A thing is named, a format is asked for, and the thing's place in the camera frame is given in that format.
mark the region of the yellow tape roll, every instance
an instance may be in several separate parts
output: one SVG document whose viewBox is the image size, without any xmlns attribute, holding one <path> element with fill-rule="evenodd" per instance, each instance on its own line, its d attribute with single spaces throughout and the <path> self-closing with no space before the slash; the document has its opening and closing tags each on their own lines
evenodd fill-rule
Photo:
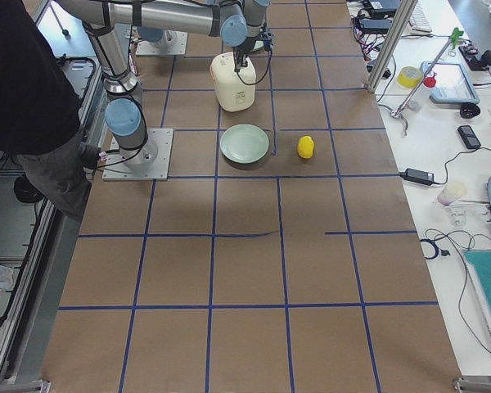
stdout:
<svg viewBox="0 0 491 393">
<path fill-rule="evenodd" d="M 422 79 L 422 71 L 415 67 L 403 67 L 397 81 L 405 88 L 414 88 Z"/>
</svg>

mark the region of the plate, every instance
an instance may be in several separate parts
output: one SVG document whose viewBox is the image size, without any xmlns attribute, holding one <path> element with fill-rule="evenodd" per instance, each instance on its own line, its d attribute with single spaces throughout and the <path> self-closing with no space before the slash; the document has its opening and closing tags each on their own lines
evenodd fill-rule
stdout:
<svg viewBox="0 0 491 393">
<path fill-rule="evenodd" d="M 239 164 L 250 164 L 260 160 L 268 149 L 268 135 L 252 124 L 233 125 L 220 138 L 222 154 Z"/>
</svg>

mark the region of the black phone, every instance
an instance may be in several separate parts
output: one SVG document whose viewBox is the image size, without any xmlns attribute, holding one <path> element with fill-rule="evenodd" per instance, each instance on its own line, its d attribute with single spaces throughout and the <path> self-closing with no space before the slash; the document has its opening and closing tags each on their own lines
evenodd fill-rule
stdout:
<svg viewBox="0 0 491 393">
<path fill-rule="evenodd" d="M 473 131 L 473 128 L 470 125 L 461 125 L 457 130 L 460 134 L 460 138 L 462 138 L 462 141 L 468 149 L 476 150 L 482 146 L 475 135 L 475 131 Z"/>
</svg>

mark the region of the white mounting plate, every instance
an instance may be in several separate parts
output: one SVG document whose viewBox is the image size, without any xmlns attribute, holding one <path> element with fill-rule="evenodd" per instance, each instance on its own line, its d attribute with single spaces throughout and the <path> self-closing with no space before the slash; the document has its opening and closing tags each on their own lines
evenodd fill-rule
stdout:
<svg viewBox="0 0 491 393">
<path fill-rule="evenodd" d="M 158 156 L 142 171 L 129 168 L 126 164 L 120 163 L 104 168 L 101 176 L 105 181 L 114 180 L 167 180 L 169 172 L 169 161 L 171 158 L 171 147 L 173 146 L 173 129 L 147 129 L 149 138 L 155 141 L 158 147 Z M 110 149 L 118 149 L 118 143 L 113 138 Z M 109 154 L 105 165 L 109 165 L 122 160 L 120 154 Z"/>
<path fill-rule="evenodd" d="M 177 31 L 177 40 L 170 47 L 153 47 L 148 41 L 141 41 L 137 45 L 137 56 L 175 56 L 185 55 L 187 46 L 187 33 Z"/>
</svg>

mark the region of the white cup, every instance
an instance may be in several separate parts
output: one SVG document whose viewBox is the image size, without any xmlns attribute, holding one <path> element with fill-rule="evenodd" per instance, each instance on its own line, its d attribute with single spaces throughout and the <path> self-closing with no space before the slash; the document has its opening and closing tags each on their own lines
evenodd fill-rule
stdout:
<svg viewBox="0 0 491 393">
<path fill-rule="evenodd" d="M 444 190 L 437 196 L 437 200 L 444 206 L 447 206 L 457 199 L 462 198 L 467 193 L 466 185 L 458 180 L 449 180 Z"/>
</svg>

